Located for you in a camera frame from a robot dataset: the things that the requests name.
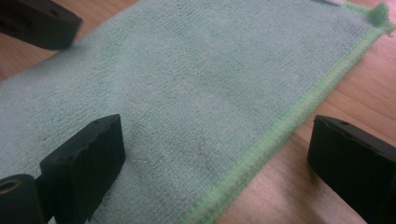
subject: green microfiber towel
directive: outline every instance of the green microfiber towel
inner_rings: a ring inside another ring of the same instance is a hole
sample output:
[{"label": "green microfiber towel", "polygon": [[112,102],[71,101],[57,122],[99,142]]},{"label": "green microfiber towel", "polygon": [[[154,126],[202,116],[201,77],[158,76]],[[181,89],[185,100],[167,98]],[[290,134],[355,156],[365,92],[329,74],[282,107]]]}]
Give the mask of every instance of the green microfiber towel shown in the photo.
[{"label": "green microfiber towel", "polygon": [[142,0],[0,84],[0,176],[119,113],[126,162],[93,223],[215,220],[347,70],[388,10],[320,0]]}]

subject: black clamp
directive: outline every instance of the black clamp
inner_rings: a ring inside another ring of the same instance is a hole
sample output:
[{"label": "black clamp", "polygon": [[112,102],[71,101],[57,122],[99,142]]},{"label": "black clamp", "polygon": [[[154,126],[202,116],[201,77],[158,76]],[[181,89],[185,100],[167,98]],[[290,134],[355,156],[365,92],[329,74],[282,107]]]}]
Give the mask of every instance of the black clamp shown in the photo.
[{"label": "black clamp", "polygon": [[343,120],[316,116],[308,162],[368,223],[396,223],[396,147]]},{"label": "black clamp", "polygon": [[81,18],[49,0],[1,0],[0,33],[43,49],[69,47]]},{"label": "black clamp", "polygon": [[40,162],[41,176],[0,180],[0,223],[83,224],[125,160],[120,115],[97,119]]}]

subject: green hem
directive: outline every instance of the green hem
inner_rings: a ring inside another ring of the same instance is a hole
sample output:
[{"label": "green hem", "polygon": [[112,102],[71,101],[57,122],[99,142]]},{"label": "green hem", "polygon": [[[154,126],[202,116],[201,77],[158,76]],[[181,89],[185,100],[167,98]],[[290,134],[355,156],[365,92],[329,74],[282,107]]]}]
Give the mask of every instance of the green hem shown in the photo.
[{"label": "green hem", "polygon": [[[345,3],[344,7],[365,15],[369,15],[372,11],[369,8],[351,3]],[[381,22],[352,46],[350,51],[286,113],[283,119],[279,120],[254,147],[247,151],[247,154],[182,217],[179,223],[214,222],[248,185],[264,164],[282,147],[294,130],[327,97],[363,53],[381,35],[389,31],[390,24],[389,21]]]}]

